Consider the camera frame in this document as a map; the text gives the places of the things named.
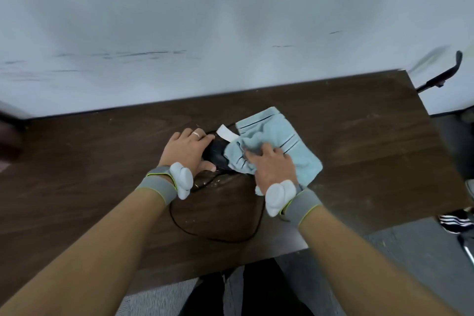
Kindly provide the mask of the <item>person's right hand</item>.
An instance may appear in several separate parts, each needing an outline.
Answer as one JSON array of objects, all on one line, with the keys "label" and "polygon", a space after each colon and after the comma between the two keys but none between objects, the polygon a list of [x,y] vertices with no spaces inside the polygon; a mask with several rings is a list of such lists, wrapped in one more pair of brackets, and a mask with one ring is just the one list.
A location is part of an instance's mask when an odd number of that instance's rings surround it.
[{"label": "person's right hand", "polygon": [[275,183],[291,180],[299,184],[296,169],[291,157],[284,154],[281,148],[274,148],[270,143],[262,144],[260,151],[261,161],[256,168],[256,185],[262,195],[265,195],[268,188]]}]

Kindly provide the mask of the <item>person's left hand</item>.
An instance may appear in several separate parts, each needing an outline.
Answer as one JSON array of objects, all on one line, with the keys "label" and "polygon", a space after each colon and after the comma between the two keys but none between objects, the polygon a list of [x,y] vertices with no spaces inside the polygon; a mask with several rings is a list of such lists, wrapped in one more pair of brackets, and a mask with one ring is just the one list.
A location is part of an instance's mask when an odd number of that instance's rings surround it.
[{"label": "person's left hand", "polygon": [[208,162],[202,159],[202,154],[214,138],[215,135],[206,134],[201,128],[186,128],[182,132],[176,132],[164,147],[158,166],[171,166],[179,162],[196,176],[198,164]]}]

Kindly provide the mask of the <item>black computer mouse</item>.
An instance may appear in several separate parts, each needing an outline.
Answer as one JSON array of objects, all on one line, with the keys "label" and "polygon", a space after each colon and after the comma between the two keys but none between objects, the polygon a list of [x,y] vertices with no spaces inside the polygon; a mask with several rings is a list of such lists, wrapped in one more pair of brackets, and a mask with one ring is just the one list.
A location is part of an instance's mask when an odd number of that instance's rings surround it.
[{"label": "black computer mouse", "polygon": [[202,159],[208,161],[216,167],[216,170],[223,173],[233,173],[234,170],[229,166],[228,159],[224,156],[224,151],[229,142],[218,135],[205,148]]}]

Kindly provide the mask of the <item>light blue striped cloth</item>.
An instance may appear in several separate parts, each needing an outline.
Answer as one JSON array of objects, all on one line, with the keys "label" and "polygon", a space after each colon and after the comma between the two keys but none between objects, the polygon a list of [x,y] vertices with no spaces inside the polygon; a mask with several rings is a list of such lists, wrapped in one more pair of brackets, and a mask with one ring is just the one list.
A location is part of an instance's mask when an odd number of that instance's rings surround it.
[{"label": "light blue striped cloth", "polygon": [[275,107],[270,107],[236,123],[239,136],[224,149],[230,169],[242,174],[254,175],[255,165],[251,164],[245,151],[261,152],[264,143],[280,148],[289,155],[296,169],[298,182],[307,187],[322,171],[321,161],[304,144],[291,123]]}]

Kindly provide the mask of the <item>person's left forearm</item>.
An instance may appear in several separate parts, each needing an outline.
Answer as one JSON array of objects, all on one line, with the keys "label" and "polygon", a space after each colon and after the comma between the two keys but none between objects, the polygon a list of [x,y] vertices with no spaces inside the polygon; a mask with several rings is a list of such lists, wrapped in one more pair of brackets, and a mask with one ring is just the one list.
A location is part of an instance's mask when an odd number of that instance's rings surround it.
[{"label": "person's left forearm", "polygon": [[157,192],[133,191],[0,307],[0,316],[114,316],[164,209]]}]

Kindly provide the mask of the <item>person's right forearm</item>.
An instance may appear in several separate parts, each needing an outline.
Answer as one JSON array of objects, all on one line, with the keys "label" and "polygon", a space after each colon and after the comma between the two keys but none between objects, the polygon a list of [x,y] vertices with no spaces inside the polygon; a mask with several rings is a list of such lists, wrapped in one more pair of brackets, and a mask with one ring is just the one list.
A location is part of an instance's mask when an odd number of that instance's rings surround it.
[{"label": "person's right forearm", "polygon": [[324,206],[298,229],[347,316],[461,316]]}]

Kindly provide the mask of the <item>white wrist tracker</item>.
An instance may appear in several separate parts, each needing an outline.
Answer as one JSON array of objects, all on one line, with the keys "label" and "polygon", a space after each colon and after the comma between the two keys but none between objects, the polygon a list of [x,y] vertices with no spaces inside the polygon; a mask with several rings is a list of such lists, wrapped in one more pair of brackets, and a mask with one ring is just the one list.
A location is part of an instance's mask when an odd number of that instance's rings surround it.
[{"label": "white wrist tracker", "polygon": [[181,200],[187,199],[194,186],[193,174],[189,168],[175,162],[169,167],[169,174],[174,181],[177,196]]},{"label": "white wrist tracker", "polygon": [[272,184],[265,194],[265,208],[270,217],[276,217],[296,197],[299,185],[291,180]]}]

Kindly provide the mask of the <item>grey wristband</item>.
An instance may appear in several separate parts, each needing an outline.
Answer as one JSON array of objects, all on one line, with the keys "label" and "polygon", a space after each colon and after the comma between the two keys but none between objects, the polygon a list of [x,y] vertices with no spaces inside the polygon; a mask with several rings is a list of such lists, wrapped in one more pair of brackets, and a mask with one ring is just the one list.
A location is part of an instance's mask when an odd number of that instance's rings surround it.
[{"label": "grey wristband", "polygon": [[317,206],[322,206],[322,202],[314,191],[297,185],[295,196],[290,198],[289,202],[280,211],[279,216],[282,220],[299,228],[304,218]]},{"label": "grey wristband", "polygon": [[158,166],[150,170],[135,190],[146,188],[158,193],[169,205],[178,196],[170,166]]}]

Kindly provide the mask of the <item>person's black trousers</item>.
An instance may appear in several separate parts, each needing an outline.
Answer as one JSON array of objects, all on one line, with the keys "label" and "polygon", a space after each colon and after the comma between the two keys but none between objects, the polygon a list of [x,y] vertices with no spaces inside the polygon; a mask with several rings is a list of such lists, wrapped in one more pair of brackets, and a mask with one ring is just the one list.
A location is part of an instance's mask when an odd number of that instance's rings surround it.
[{"label": "person's black trousers", "polygon": [[[224,316],[225,283],[235,269],[198,278],[179,316]],[[289,286],[274,258],[244,266],[241,316],[314,316]]]}]

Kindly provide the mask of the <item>black white striped shoe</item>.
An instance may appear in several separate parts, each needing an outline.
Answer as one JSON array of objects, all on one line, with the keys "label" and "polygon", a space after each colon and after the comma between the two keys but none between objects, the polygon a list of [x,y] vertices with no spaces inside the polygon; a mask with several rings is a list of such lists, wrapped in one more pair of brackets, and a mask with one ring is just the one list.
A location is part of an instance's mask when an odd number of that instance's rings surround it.
[{"label": "black white striped shoe", "polygon": [[436,216],[439,225],[448,233],[459,235],[474,229],[472,208],[459,209]]}]

